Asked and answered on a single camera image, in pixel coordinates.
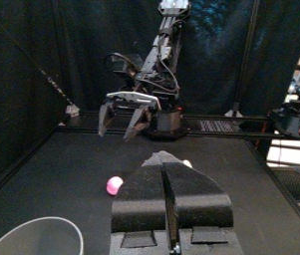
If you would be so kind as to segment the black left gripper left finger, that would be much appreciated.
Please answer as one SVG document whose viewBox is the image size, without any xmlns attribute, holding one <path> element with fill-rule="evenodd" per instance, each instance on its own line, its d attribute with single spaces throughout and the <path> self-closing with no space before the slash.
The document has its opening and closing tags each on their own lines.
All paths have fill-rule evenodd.
<svg viewBox="0 0 300 255">
<path fill-rule="evenodd" d="M 165 230 L 162 151 L 128 177 L 113 201 L 111 231 Z"/>
</svg>

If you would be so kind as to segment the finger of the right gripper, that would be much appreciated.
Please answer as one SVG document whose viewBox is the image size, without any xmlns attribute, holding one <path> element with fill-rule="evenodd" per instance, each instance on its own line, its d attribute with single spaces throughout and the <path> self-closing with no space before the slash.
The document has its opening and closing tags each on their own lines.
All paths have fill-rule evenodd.
<svg viewBox="0 0 300 255">
<path fill-rule="evenodd" d="M 111 102 L 106 102 L 99 109 L 99 136 L 103 136 L 111 120 L 114 118 L 114 104 Z"/>
<path fill-rule="evenodd" d="M 130 140 L 141 130 L 150 125 L 150 112 L 146 106 L 136 109 L 133 118 L 125 133 L 125 140 Z"/>
</svg>

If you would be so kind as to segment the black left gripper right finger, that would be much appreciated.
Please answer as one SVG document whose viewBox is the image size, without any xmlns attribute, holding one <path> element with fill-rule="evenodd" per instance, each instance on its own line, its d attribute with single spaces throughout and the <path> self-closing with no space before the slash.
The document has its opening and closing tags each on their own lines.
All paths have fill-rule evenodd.
<svg viewBox="0 0 300 255">
<path fill-rule="evenodd" d="M 161 165 L 178 227 L 232 227 L 232 203 L 217 182 L 166 151 L 161 153 Z"/>
</svg>

